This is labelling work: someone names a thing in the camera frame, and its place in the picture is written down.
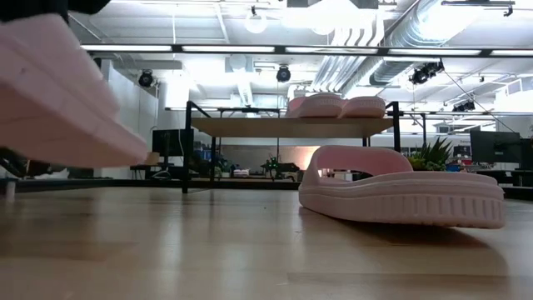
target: desk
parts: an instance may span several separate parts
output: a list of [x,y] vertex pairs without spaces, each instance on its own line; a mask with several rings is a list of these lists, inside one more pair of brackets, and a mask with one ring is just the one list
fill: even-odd
[[483,170],[476,172],[494,178],[498,183],[515,187],[533,187],[533,170]]

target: ceiling light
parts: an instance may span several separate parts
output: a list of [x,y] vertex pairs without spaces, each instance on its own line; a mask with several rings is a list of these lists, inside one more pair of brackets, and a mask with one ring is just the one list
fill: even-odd
[[273,53],[269,46],[183,46],[183,52],[190,53]]
[[324,53],[324,54],[361,54],[372,55],[377,53],[375,48],[349,48],[349,47],[286,47],[287,53]]
[[493,7],[493,8],[507,8],[510,5],[515,5],[514,1],[487,1],[487,0],[470,0],[470,1],[443,1],[442,6],[462,6],[462,7]]
[[419,62],[419,63],[438,63],[438,57],[384,57],[386,62]]
[[171,52],[169,45],[82,45],[87,51],[109,51],[109,52]]
[[291,80],[291,71],[289,71],[289,67],[280,66],[280,69],[277,71],[276,79],[279,83],[286,83]]
[[423,67],[415,68],[415,72],[409,77],[409,81],[413,84],[423,84],[442,71],[444,71],[442,61],[424,63]]
[[476,56],[481,53],[481,50],[470,49],[391,49],[388,54],[392,55],[428,55],[434,57],[440,56]]
[[142,70],[138,79],[139,85],[143,88],[151,88],[156,84],[156,79],[152,75],[152,70]]
[[247,17],[244,19],[244,27],[250,33],[262,33],[267,29],[268,21],[267,16],[263,12],[256,12],[255,7],[252,7],[252,11],[248,12]]
[[491,56],[533,57],[533,50],[493,50]]
[[395,10],[397,7],[398,3],[396,3],[396,1],[394,0],[382,0],[379,2],[379,6],[377,7],[377,9],[383,12],[388,12],[391,10]]

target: pink sandal sole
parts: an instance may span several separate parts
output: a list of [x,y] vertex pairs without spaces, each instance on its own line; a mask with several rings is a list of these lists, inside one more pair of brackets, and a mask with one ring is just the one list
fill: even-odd
[[[319,178],[321,168],[375,175],[356,182]],[[300,204],[360,222],[502,228],[503,190],[487,176],[413,172],[400,153],[377,147],[324,146],[315,151],[299,188]]]
[[59,16],[0,25],[0,58],[0,94],[6,99],[0,111],[2,146],[82,168],[134,165],[146,158],[145,142],[115,121],[115,96]]

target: track light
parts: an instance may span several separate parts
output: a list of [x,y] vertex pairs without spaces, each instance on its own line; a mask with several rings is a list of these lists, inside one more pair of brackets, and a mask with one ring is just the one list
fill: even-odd
[[444,71],[442,60],[439,62],[424,63],[423,67],[415,69],[413,75],[409,77],[409,81],[413,84],[424,84],[429,79],[435,77],[437,73],[442,71]]
[[476,105],[472,100],[469,100],[467,103],[465,103],[465,109],[469,111],[476,110]]
[[454,105],[453,109],[451,110],[453,113],[465,113],[470,111],[476,110],[476,104],[472,100],[468,100],[467,102],[460,102]]
[[277,71],[276,79],[279,83],[286,83],[291,80],[291,71],[289,71],[289,67],[280,66],[280,69]]
[[142,70],[139,77],[139,85],[143,88],[151,88],[156,84],[156,79],[152,75],[152,70]]

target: cable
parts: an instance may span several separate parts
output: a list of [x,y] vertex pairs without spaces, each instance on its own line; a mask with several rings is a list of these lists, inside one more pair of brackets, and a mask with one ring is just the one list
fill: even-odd
[[457,81],[452,77],[450,76],[450,74],[448,74],[448,72],[446,70],[442,71],[444,72],[444,74],[446,74],[446,76],[448,76],[450,78],[450,80],[472,101],[474,102],[475,104],[477,104],[477,106],[479,106],[481,109],[483,109],[485,111],[485,113],[487,113],[488,115],[490,115],[496,122],[499,122],[501,125],[503,125],[505,128],[509,129],[512,133],[518,133],[514,130],[512,130],[509,126],[507,126],[504,122],[502,122],[500,119],[498,119],[497,117],[495,117],[491,111],[487,110],[486,108],[484,108],[481,104],[479,104],[468,92],[465,91],[465,89],[459,84],[457,83]]

